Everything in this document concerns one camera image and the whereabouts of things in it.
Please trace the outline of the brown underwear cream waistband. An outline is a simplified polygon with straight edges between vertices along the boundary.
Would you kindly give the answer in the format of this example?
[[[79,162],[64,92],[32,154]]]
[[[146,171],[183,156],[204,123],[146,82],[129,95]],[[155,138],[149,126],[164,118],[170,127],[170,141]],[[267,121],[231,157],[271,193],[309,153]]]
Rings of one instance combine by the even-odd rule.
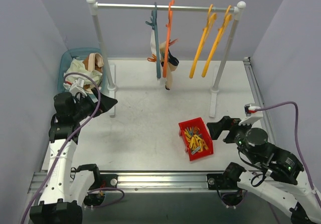
[[[83,60],[85,69],[92,72],[96,70],[100,73],[103,72],[103,58],[100,53],[90,53],[86,59]]]

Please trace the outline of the yellow hanger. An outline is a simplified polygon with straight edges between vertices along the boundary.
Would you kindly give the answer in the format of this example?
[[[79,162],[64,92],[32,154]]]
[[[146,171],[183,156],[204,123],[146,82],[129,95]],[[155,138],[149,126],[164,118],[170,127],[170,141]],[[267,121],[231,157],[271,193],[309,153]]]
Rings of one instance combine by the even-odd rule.
[[[213,4],[210,5],[209,9],[208,9],[208,13],[207,13],[207,21],[206,21],[206,25],[203,28],[203,33],[200,39],[200,42],[198,44],[198,48],[193,60],[193,64],[191,66],[191,70],[190,70],[190,74],[189,74],[189,78],[192,79],[194,77],[194,73],[196,70],[196,66],[197,66],[197,62],[199,60],[200,54],[203,50],[204,44],[208,38],[208,35],[211,32],[211,29],[217,19],[217,14],[216,13],[211,13],[212,12],[212,8],[213,8]]]
[[[210,65],[210,62],[212,61],[212,58],[216,52],[216,49],[229,25],[229,23],[232,21],[233,19],[233,16],[231,13],[229,13],[229,11],[231,10],[231,5],[229,5],[225,11],[225,14],[224,14],[224,19],[223,19],[223,23],[221,25],[221,27],[218,29],[218,34],[215,38],[215,41],[213,43],[213,46],[211,48],[211,51],[209,53],[209,56],[206,60],[206,63],[205,63],[205,66],[203,68],[203,71],[202,71],[202,77],[205,77],[207,72],[208,72],[208,68],[209,68],[209,65]],[[214,23],[215,23],[215,20],[217,19],[217,16],[216,16],[216,13],[213,13],[212,15],[210,15],[210,12],[208,12],[208,17],[207,17],[207,25],[205,27],[205,38],[203,40],[203,43],[205,43]]]

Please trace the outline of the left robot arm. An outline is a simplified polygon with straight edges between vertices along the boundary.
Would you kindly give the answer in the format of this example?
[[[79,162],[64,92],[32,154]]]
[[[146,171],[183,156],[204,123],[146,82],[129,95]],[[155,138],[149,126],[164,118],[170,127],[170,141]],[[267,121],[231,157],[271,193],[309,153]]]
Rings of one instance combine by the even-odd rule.
[[[118,103],[116,99],[99,93],[96,88],[92,92],[97,102],[81,91],[54,96],[56,113],[49,130],[49,168],[39,190],[39,203],[30,209],[33,223],[82,223],[82,204],[87,191],[101,185],[96,164],[78,166],[74,180],[70,177],[81,121],[95,118]]]

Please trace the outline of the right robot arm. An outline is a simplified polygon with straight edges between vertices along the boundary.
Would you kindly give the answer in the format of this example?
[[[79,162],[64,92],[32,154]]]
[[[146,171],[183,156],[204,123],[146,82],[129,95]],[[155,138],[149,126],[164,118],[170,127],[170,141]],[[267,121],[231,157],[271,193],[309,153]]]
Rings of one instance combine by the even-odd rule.
[[[238,118],[222,117],[207,123],[212,140],[223,131],[227,144],[236,144],[246,165],[258,174],[231,162],[222,174],[225,189],[246,190],[264,199],[290,217],[292,223],[320,223],[320,192],[308,182],[301,161],[291,152],[268,141],[264,129],[243,124]]]

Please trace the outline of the pile of underwear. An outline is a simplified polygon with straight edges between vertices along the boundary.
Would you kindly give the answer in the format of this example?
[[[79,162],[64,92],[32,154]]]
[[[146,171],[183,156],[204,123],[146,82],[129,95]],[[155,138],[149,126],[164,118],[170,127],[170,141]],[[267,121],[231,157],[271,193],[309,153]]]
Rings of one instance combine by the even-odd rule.
[[[100,83],[102,81],[102,77],[103,77],[102,72],[100,72],[98,70],[92,70],[92,71],[86,70],[84,74],[86,76],[88,76],[89,78],[91,78],[98,86],[100,85]],[[85,83],[84,83],[85,90],[89,91],[93,87],[94,87],[94,84],[92,83],[92,81],[85,78]]]

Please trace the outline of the beige underwear navy trim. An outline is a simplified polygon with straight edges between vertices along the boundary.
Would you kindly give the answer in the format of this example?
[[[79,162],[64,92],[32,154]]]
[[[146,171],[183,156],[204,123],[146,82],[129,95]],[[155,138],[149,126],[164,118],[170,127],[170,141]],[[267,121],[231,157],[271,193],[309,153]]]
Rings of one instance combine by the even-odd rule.
[[[166,43],[163,42],[159,46],[159,50],[161,53],[161,65],[164,66],[164,60],[165,60],[165,49],[166,49]],[[167,76],[166,76],[166,82],[165,82],[165,88],[166,90],[170,90],[173,84],[173,76],[172,72],[176,70],[176,68],[179,65],[179,60],[174,57],[170,50],[168,50],[168,64],[167,64]]]

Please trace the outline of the white underwear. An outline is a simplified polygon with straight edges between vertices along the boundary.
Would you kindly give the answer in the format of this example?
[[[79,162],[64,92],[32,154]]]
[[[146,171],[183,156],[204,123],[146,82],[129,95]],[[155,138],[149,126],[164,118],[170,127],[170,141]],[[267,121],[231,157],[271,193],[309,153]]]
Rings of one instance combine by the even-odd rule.
[[[148,60],[151,62],[157,62],[157,60],[160,60],[159,45],[158,45],[158,40],[155,39],[154,30],[151,31],[150,49],[151,49],[152,56]]]

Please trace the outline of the blue-grey hanger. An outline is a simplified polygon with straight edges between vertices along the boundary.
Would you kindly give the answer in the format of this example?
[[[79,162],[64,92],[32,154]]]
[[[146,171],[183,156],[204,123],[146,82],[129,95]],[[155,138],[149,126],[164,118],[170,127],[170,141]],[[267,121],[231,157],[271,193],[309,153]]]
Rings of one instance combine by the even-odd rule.
[[[154,8],[151,11],[150,21],[145,21],[145,23],[151,26],[151,37],[150,37],[150,49],[152,56],[148,57],[149,62],[156,63],[156,77],[161,79],[161,53],[159,50],[159,40],[158,40],[158,27],[157,27],[157,4],[154,3]]]

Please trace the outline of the red plastic bin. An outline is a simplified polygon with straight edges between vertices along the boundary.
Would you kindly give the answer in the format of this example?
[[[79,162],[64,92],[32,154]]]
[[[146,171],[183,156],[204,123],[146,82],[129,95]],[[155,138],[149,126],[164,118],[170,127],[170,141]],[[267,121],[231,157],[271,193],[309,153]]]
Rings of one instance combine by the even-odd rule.
[[[213,141],[202,118],[180,122],[179,128],[179,136],[183,139],[190,161],[214,154]]]

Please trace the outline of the clothespins in bin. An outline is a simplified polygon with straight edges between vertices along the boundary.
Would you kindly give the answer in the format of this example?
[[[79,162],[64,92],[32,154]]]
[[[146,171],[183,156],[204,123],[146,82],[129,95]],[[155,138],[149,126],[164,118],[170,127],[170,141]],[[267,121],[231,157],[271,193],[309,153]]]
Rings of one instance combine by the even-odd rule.
[[[184,129],[184,134],[192,155],[209,149],[198,127],[187,127]]]

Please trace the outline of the teal plastic basket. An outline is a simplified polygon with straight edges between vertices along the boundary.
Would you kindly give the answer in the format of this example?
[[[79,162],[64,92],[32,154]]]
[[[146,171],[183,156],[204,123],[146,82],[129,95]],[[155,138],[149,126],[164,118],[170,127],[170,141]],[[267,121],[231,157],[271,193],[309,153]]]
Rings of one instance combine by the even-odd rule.
[[[83,64],[83,60],[87,58],[90,53],[100,53],[100,50],[97,48],[75,48],[68,50],[61,57],[60,70],[58,75],[58,86],[57,89],[59,92],[65,92],[69,90],[71,84],[74,80],[79,78],[79,75],[69,75],[65,77],[66,74],[71,72],[77,72],[84,74],[86,69]],[[99,89],[103,89],[105,86],[104,83],[104,74],[102,81],[98,86]]]

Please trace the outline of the white clothes rack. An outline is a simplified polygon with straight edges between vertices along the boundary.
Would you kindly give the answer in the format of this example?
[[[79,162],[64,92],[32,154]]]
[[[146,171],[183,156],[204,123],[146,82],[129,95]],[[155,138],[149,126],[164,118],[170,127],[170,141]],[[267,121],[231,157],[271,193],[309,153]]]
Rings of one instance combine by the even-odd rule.
[[[107,85],[107,89],[109,93],[116,92],[116,84],[114,80],[115,68],[111,67],[108,63],[108,56],[107,56],[107,47],[103,40],[103,35],[100,27],[100,22],[98,18],[98,10],[99,9],[137,9],[137,10],[153,10],[153,5],[137,5],[137,4],[107,4],[107,3],[99,3],[97,0],[86,0],[88,3],[90,13],[93,19],[93,24],[95,27],[95,32],[98,39],[99,48],[101,50],[102,58],[105,63],[105,84]],[[157,12],[159,11],[167,11],[168,12],[169,5],[158,5],[157,4]],[[179,12],[207,12],[209,7],[189,7],[189,6],[176,6],[175,4],[171,7],[172,11],[179,11]],[[211,13],[224,13],[227,8],[217,8],[213,7]],[[230,23],[232,23],[230,34],[226,43],[226,47],[224,50],[224,56],[221,60],[220,64],[215,67],[214,74],[213,74],[213,86],[211,87],[211,101],[210,101],[210,110],[209,110],[209,117],[214,118],[216,115],[217,109],[217,95],[219,92],[219,83],[230,53],[230,49],[232,46],[233,38],[235,36],[235,32],[237,26],[240,22],[241,16],[246,9],[246,3],[244,1],[240,1],[237,3],[236,6],[231,7],[229,13],[232,14],[233,19]],[[163,78],[163,67],[161,65],[161,78]]]

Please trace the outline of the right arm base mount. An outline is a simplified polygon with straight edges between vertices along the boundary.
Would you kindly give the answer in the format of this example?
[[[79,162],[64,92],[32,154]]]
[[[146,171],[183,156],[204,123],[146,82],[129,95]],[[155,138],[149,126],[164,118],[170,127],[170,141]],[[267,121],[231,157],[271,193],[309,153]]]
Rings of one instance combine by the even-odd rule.
[[[237,179],[228,177],[223,173],[210,173],[206,175],[209,190],[232,190],[236,191],[240,188],[237,185]]]

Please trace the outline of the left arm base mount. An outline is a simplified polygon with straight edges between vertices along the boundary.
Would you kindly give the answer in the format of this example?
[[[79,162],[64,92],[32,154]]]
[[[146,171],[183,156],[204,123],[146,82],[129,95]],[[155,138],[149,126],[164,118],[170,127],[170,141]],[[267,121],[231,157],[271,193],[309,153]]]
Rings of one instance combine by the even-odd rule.
[[[92,176],[94,178],[94,181],[90,185],[88,190],[104,188],[104,187],[110,187],[110,188],[117,187],[118,175],[115,173],[101,174],[98,180],[95,179],[93,174]]]

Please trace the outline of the aluminium rail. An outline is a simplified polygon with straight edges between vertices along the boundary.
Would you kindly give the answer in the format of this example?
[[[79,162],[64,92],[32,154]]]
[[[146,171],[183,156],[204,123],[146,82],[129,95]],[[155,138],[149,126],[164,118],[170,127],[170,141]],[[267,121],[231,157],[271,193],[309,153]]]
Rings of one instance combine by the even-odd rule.
[[[190,161],[179,122],[208,116],[210,94],[204,86],[184,83],[167,92],[127,86],[117,94],[114,117],[101,115],[81,131],[72,165],[95,163],[100,174],[118,175],[117,187],[126,191],[174,192],[208,188],[207,174],[223,173],[231,162],[241,164],[236,145],[214,142],[214,154]]]

